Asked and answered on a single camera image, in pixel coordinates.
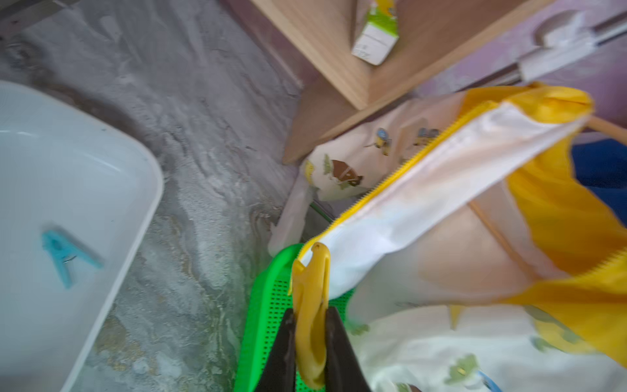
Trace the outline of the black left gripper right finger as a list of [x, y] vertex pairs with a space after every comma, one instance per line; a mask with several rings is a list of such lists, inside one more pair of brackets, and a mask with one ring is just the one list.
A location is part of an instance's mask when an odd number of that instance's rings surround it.
[[329, 307], [326, 312], [325, 344], [326, 392], [371, 392], [336, 307]]

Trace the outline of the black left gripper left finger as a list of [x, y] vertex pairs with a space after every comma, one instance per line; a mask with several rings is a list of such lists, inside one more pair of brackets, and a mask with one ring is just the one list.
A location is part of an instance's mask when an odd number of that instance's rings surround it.
[[296, 318], [287, 309], [254, 392], [294, 392], [296, 384]]

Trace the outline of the yellow clothespin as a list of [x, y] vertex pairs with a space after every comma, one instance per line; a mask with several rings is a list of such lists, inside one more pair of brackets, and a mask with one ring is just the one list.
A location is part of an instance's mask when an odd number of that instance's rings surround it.
[[301, 380], [312, 390], [325, 385], [326, 313], [329, 306], [331, 254], [322, 243], [311, 247], [308, 265], [292, 266], [292, 308], [296, 317], [296, 362]]

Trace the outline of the yellow white dinosaur jacket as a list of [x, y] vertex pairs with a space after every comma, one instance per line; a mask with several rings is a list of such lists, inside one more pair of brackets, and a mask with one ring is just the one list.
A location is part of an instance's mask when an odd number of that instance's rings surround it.
[[[533, 83], [411, 100], [314, 148], [300, 180], [354, 198], [306, 242], [371, 391], [623, 391], [626, 225], [576, 179], [589, 94]], [[542, 279], [468, 208], [476, 199]]]

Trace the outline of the teal clothespin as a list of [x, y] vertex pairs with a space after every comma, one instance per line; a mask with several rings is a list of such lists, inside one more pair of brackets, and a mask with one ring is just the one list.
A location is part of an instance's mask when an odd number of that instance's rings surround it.
[[42, 233], [42, 246], [52, 259], [57, 274], [66, 289], [71, 289], [73, 286], [73, 278], [68, 267], [70, 261], [80, 259], [96, 269], [103, 268], [103, 264], [94, 253], [58, 230], [44, 231]]

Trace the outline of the wooden clothes hanger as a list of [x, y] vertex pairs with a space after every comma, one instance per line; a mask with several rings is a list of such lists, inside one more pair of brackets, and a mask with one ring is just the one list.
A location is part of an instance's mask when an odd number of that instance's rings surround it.
[[[618, 125], [613, 124], [605, 119], [593, 116], [589, 119], [586, 127], [594, 132], [602, 133], [607, 138], [612, 138], [622, 145], [626, 145], [626, 129]], [[491, 221], [486, 212], [481, 209], [481, 206], [476, 203], [476, 199], [467, 203], [468, 208], [475, 214], [475, 216], [483, 223], [491, 236], [502, 247], [508, 257], [521, 269], [525, 276], [531, 281], [537, 281], [542, 279], [542, 276], [537, 274], [537, 271], [531, 267], [525, 259], [517, 252], [512, 243], [508, 240], [505, 233]]]

